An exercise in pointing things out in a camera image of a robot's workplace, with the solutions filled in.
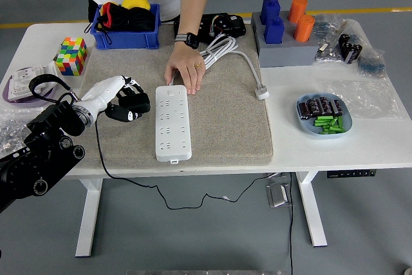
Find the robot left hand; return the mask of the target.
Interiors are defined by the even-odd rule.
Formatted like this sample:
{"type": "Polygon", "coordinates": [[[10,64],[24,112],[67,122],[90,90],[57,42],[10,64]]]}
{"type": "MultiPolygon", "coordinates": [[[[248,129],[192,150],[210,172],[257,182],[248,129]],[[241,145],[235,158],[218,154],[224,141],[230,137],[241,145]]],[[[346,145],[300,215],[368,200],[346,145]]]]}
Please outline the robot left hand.
{"type": "Polygon", "coordinates": [[[90,127],[101,113],[120,121],[131,122],[151,109],[148,95],[136,80],[118,75],[96,83],[73,109],[84,125],[90,127]]]}

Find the person's left hand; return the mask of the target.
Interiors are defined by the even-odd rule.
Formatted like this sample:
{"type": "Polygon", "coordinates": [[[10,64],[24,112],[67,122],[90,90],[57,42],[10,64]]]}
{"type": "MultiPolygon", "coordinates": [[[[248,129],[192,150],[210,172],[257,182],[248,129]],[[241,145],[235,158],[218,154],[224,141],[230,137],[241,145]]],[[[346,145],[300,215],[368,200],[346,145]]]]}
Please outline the person's left hand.
{"type": "Polygon", "coordinates": [[[170,84],[174,72],[178,71],[183,79],[189,95],[194,95],[201,88],[205,74],[205,62],[198,50],[194,50],[185,43],[175,42],[173,51],[165,67],[164,78],[170,84]]]}

